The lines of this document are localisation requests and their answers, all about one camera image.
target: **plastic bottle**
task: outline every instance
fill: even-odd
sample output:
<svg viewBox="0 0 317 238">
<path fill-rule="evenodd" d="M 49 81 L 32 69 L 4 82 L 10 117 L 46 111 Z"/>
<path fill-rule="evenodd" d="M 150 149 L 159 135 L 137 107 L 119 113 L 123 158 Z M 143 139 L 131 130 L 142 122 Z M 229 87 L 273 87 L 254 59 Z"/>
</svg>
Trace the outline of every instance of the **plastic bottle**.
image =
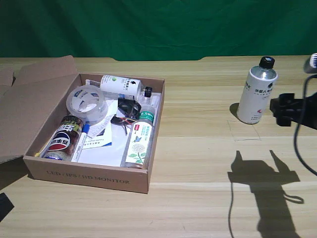
<svg viewBox="0 0 317 238">
<path fill-rule="evenodd" d="M 148 87 L 138 79 L 104 75 L 100 82 L 100 89 L 105 92 L 116 93 L 118 98 L 139 101 Z"/>
<path fill-rule="evenodd" d="M 148 167 L 154 133 L 155 108 L 151 106 L 149 97 L 144 102 L 139 120 L 131 125 L 131 131 L 121 161 L 122 167 L 137 169 L 146 169 Z"/>
<path fill-rule="evenodd" d="M 250 69 L 237 110 L 240 121 L 247 124 L 260 121 L 278 78 L 274 62 L 272 57 L 265 56 L 259 66 Z"/>
</svg>

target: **tape roll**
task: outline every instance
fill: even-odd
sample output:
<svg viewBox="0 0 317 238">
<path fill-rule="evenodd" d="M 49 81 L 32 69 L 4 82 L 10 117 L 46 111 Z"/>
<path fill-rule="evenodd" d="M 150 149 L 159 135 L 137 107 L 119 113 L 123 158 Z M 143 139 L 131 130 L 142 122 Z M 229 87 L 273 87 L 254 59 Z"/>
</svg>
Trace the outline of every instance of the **tape roll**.
<svg viewBox="0 0 317 238">
<path fill-rule="evenodd" d="M 92 85 L 74 89 L 67 97 L 66 106 L 73 116 L 89 125 L 100 122 L 108 110 L 103 92 Z"/>
</svg>

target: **bottle label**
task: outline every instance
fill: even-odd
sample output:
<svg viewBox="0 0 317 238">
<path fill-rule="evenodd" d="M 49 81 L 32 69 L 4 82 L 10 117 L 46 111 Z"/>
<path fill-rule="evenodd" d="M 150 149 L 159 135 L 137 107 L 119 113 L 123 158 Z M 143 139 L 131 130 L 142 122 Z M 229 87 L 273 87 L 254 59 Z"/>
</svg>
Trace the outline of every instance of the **bottle label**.
<svg viewBox="0 0 317 238">
<path fill-rule="evenodd" d="M 147 120 L 150 120 L 153 123 L 154 114 L 151 113 L 151 112 L 144 111 L 144 112 L 140 113 L 140 118 L 139 119 L 147 119 Z"/>
<path fill-rule="evenodd" d="M 100 89 L 105 92 L 117 93 L 119 98 L 136 100 L 141 91 L 141 81 L 138 79 L 104 75 Z"/>
<path fill-rule="evenodd" d="M 144 164 L 150 142 L 152 126 L 144 121 L 133 125 L 125 162 Z"/>
<path fill-rule="evenodd" d="M 249 124 L 260 121 L 276 79 L 277 76 L 271 80 L 259 80 L 249 73 L 237 110 L 237 116 L 241 121 Z"/>
</svg>

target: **pepsi logo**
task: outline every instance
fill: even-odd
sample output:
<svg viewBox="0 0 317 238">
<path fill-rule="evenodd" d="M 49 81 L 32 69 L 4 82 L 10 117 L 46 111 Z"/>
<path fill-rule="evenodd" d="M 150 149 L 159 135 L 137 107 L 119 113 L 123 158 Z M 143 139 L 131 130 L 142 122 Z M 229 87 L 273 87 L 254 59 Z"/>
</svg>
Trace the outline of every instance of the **pepsi logo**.
<svg viewBox="0 0 317 238">
<path fill-rule="evenodd" d="M 70 138 L 65 132 L 58 132 L 53 138 L 48 151 L 63 150 L 70 145 Z"/>
</svg>

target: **blue marker cap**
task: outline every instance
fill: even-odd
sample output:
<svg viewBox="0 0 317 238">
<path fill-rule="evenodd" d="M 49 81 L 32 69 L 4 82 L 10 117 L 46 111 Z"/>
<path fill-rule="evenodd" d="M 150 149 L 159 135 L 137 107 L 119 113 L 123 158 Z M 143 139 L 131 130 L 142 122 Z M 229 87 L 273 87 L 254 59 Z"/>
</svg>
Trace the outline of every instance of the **blue marker cap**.
<svg viewBox="0 0 317 238">
<path fill-rule="evenodd" d="M 84 133 L 88 133 L 88 131 L 89 131 L 89 127 L 90 127 L 90 125 L 89 125 L 89 124 L 84 124 L 83 131 L 82 131 L 82 132 L 84 132 Z"/>
</svg>

